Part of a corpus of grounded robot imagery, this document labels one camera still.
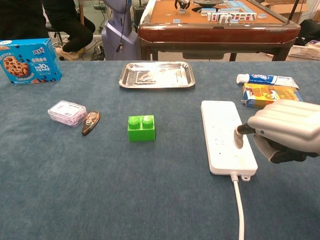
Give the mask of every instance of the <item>cookie box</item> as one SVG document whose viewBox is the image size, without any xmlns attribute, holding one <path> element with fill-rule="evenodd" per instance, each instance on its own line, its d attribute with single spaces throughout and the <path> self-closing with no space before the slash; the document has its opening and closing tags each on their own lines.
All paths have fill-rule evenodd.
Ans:
<svg viewBox="0 0 320 240">
<path fill-rule="evenodd" d="M 12 85 L 58 82 L 62 76 L 50 38 L 0 41 L 0 65 Z"/>
<path fill-rule="evenodd" d="M 264 108 L 279 99 L 303 102 L 298 90 L 291 86 L 274 86 L 245 83 L 242 88 L 243 103 L 247 107 Z"/>
<path fill-rule="evenodd" d="M 72 127 L 78 126 L 88 115 L 85 106 L 61 100 L 48 110 L 53 121 Z"/>
</svg>

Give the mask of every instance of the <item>white power strip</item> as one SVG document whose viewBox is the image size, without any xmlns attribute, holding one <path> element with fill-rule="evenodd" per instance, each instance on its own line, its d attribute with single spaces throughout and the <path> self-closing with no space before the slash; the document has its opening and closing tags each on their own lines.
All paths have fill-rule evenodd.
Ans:
<svg viewBox="0 0 320 240">
<path fill-rule="evenodd" d="M 211 173 L 236 172 L 243 181 L 250 181 L 258 165 L 247 136 L 243 136 L 243 148 L 236 148 L 234 130 L 242 124 L 236 105 L 232 101 L 203 101 L 201 112 Z"/>
</svg>

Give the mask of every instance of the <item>plastic container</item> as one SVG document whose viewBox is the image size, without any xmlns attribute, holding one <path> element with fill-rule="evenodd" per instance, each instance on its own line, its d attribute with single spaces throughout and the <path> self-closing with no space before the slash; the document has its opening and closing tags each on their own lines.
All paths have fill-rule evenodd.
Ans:
<svg viewBox="0 0 320 240">
<path fill-rule="evenodd" d="M 320 60 L 320 48 L 293 45 L 288 53 L 290 57 Z"/>
<path fill-rule="evenodd" d="M 236 77 L 237 84 L 264 84 L 284 87 L 293 87 L 299 89 L 295 80 L 289 76 L 274 76 L 261 74 L 238 74 Z"/>
<path fill-rule="evenodd" d="M 78 126 L 88 115 L 85 106 L 61 100 L 48 110 L 53 121 L 72 127 Z"/>
</svg>

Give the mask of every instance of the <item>green lego brick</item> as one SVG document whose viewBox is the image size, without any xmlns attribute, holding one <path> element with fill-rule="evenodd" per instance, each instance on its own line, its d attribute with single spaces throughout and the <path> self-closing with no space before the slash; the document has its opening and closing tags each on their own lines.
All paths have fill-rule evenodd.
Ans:
<svg viewBox="0 0 320 240">
<path fill-rule="evenodd" d="M 153 115 L 129 116 L 128 135 L 130 142 L 156 140 L 155 117 Z"/>
</svg>

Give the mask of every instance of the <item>white basket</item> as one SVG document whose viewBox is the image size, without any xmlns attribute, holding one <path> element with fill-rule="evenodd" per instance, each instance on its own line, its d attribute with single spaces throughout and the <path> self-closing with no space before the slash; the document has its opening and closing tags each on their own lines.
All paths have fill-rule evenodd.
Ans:
<svg viewBox="0 0 320 240">
<path fill-rule="evenodd" d="M 320 48 L 293 45 L 289 51 L 288 56 L 303 59 L 320 60 Z"/>
</svg>

